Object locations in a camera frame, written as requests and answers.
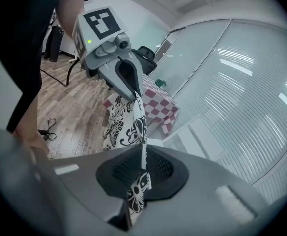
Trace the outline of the person's right leg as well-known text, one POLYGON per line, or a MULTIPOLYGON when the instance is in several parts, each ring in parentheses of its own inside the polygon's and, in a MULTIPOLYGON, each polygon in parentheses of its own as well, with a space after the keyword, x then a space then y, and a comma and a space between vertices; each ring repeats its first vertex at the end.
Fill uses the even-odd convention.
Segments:
POLYGON ((46 155, 48 155, 50 150, 38 132, 37 117, 38 96, 35 97, 33 102, 24 113, 13 134, 19 137, 27 147, 38 148, 46 155))

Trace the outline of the black mesh office chair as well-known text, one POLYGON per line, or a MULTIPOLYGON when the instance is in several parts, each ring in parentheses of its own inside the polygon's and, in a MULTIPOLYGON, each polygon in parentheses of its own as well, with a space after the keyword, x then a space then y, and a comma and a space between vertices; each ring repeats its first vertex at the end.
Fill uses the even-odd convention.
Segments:
POLYGON ((150 75, 156 69, 157 64, 154 61, 156 54, 151 49, 141 46, 137 50, 132 49, 132 52, 140 62, 145 75, 150 75))

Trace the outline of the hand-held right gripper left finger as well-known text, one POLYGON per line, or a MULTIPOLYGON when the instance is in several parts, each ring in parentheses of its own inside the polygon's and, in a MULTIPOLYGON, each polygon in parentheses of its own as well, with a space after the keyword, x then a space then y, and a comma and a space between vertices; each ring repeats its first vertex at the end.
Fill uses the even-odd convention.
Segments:
POLYGON ((65 230, 130 230, 128 190, 141 168, 140 145, 51 160, 65 230))

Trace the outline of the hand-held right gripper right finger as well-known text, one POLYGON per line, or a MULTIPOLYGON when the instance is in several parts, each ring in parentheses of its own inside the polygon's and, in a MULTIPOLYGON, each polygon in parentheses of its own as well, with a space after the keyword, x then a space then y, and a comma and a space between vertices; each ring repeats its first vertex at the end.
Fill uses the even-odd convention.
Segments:
POLYGON ((133 236, 257 236, 269 205, 250 184, 218 163, 156 147, 185 164, 184 187, 167 200, 150 201, 131 229, 133 236))

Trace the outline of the glass partition with blinds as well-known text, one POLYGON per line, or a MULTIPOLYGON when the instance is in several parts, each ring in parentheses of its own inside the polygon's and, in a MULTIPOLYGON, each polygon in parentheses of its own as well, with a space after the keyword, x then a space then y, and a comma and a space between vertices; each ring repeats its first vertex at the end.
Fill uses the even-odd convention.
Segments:
POLYGON ((217 162, 273 203, 287 195, 287 30, 217 20, 175 33, 153 80, 178 114, 164 145, 217 162))

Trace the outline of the person's black shirt torso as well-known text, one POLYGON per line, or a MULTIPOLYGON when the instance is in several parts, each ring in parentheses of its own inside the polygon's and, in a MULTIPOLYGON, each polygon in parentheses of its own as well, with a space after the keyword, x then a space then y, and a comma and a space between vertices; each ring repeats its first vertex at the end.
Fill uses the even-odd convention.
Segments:
POLYGON ((0 0, 0 60, 22 92, 7 125, 9 132, 41 89, 42 44, 58 1, 0 0))

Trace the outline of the round floral cushion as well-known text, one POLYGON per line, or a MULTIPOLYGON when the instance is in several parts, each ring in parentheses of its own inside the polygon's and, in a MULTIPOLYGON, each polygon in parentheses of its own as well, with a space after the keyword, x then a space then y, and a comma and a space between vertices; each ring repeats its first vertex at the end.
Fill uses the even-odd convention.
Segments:
POLYGON ((130 218, 135 219, 142 212, 144 195, 152 189, 150 173, 147 170, 147 120, 141 96, 136 92, 135 101, 127 102, 118 96, 109 114, 108 125, 104 131, 103 151, 141 144, 139 153, 140 172, 135 174, 127 191, 127 204, 130 218))

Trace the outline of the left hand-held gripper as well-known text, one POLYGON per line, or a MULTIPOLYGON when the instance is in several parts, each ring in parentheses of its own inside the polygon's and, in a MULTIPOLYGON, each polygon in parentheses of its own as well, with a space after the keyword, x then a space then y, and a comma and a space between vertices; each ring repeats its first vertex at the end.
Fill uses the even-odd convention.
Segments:
POLYGON ((136 53, 131 50, 126 31, 127 27, 116 12, 111 7, 102 7, 77 16, 72 38, 88 77, 99 71, 111 89, 134 102, 135 92, 143 94, 143 70, 136 53), (116 59, 124 53, 127 56, 116 59))

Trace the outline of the red checkered cloth table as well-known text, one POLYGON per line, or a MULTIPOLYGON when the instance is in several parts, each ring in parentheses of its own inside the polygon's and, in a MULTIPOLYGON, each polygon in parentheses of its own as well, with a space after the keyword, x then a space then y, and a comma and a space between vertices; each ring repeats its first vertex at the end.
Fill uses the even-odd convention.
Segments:
POLYGON ((179 106, 147 75, 143 75, 142 102, 147 120, 156 128, 149 137, 165 139, 177 117, 179 106))

